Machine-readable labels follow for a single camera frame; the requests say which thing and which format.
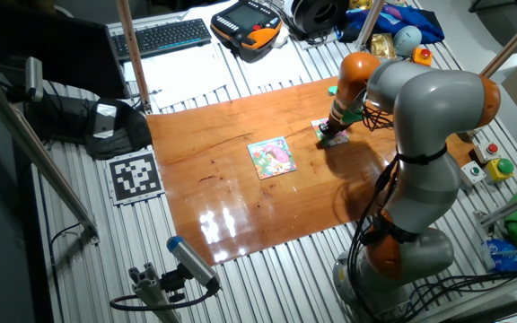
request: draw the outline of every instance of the monitor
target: monitor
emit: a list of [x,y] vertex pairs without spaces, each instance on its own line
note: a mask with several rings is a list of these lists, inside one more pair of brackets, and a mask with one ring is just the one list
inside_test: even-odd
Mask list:
[[107,26],[0,4],[0,64],[35,57],[43,78],[125,99],[127,86]]

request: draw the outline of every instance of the metal pole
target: metal pole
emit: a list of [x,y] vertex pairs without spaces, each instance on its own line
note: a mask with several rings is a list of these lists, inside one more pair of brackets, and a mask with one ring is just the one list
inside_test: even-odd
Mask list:
[[30,160],[37,166],[37,169],[43,174],[49,185],[55,189],[75,218],[77,218],[85,230],[89,232],[91,241],[93,243],[99,242],[95,220],[91,218],[75,192],[69,186],[69,183],[67,183],[65,178],[61,175],[23,114],[7,101],[1,88],[0,120],[7,130],[9,130],[13,139],[15,139],[29,156]]
[[492,75],[494,75],[495,71],[497,71],[505,63],[505,61],[510,58],[516,49],[517,34],[512,39],[510,39],[508,44],[506,44],[506,46],[502,48],[502,51],[498,53],[494,59],[492,59],[492,61],[486,66],[486,68],[484,68],[480,75],[490,78]]
[[385,0],[377,0],[374,1],[374,3],[372,4],[372,7],[368,12],[368,16],[366,16],[366,20],[364,21],[363,28],[360,30],[360,33],[358,34],[358,39],[355,43],[356,50],[361,50],[362,46],[364,46],[366,41],[370,38],[370,34],[372,33],[374,24],[376,24],[376,20],[378,19],[378,16],[381,14],[384,2]]
[[517,201],[512,204],[506,205],[499,210],[491,213],[490,215],[485,216],[482,220],[480,220],[480,224],[485,228],[500,219],[504,219],[506,216],[517,211]]
[[139,96],[143,109],[146,114],[152,114],[151,101],[149,100],[149,91],[147,90],[147,83],[145,81],[145,74],[143,73],[143,66],[141,65],[141,54],[139,46],[136,43],[135,29],[133,28],[133,18],[129,10],[129,3],[127,0],[117,0],[118,16],[121,19],[121,25],[125,32],[125,40],[127,41],[127,48],[129,48],[129,56],[131,57],[131,64],[135,71],[136,84],[139,87]]

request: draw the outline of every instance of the aluminum profile table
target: aluminum profile table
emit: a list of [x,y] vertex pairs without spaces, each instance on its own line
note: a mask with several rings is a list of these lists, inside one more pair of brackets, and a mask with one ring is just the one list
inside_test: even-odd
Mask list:
[[[414,7],[421,6],[409,1]],[[135,21],[138,30],[163,24],[178,17],[160,16]],[[111,25],[112,34],[121,34],[120,25]],[[331,42],[302,50],[300,43],[290,41],[283,48],[288,59],[300,60],[298,77],[280,83],[251,87],[244,64],[220,44],[213,44],[221,64],[229,73],[226,86],[214,92],[170,107],[153,105],[153,113],[174,113],[205,105],[235,100],[262,92],[275,91],[296,84],[335,76],[342,59],[354,50],[352,44]],[[427,45],[434,53],[434,68],[460,69],[450,50],[442,44]],[[132,92],[138,93],[135,83]],[[57,84],[61,95],[89,100],[95,95],[70,86]],[[475,142],[493,141],[501,145],[513,161],[515,176],[502,185],[477,184],[468,194],[460,192],[451,210],[435,224],[452,240],[453,265],[436,276],[407,285],[408,292],[423,283],[432,283],[450,275],[482,275],[486,270],[476,248],[485,238],[473,215],[475,210],[488,214],[506,204],[517,193],[517,144],[499,119],[474,137]],[[53,143],[50,155],[84,206],[91,210],[99,228],[101,243],[82,243],[83,230],[76,228],[57,239],[54,253],[58,268],[58,288],[52,281],[48,246],[44,254],[54,319],[60,322],[57,292],[60,294],[65,322],[157,322],[151,312],[112,310],[109,300],[132,294],[127,270],[152,262],[159,273],[176,268],[177,261],[166,249],[166,241],[175,235],[167,198],[164,194],[131,205],[111,203],[105,178],[104,161],[94,161],[82,146]],[[35,195],[44,241],[48,236],[75,224],[76,219],[47,181],[33,167]],[[46,217],[50,231],[45,230]],[[352,313],[337,296],[332,285],[331,269],[337,256],[350,246],[355,227],[339,225],[273,248],[245,255],[214,266],[223,284],[217,297],[194,307],[178,310],[183,322],[348,322]],[[492,284],[478,284],[475,289]],[[414,321],[437,322],[452,317],[517,290],[517,280],[482,293],[451,292],[433,302]],[[187,299],[194,300],[204,291],[193,281],[187,282]]]

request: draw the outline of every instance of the green button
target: green button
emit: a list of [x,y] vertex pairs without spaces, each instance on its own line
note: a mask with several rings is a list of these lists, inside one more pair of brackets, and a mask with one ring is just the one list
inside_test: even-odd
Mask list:
[[498,170],[504,174],[512,174],[513,164],[510,160],[502,158],[498,161]]

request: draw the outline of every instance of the white paper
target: white paper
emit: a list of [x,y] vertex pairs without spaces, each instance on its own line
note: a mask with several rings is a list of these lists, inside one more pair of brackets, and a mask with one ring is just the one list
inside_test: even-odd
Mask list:
[[302,62],[296,56],[294,46],[286,43],[281,48],[273,48],[254,63],[243,63],[244,76],[254,93],[259,86],[300,79],[298,71]]
[[[213,45],[182,49],[141,60],[149,92],[159,107],[189,100],[226,85],[228,72]],[[127,81],[135,80],[133,66],[125,63]]]

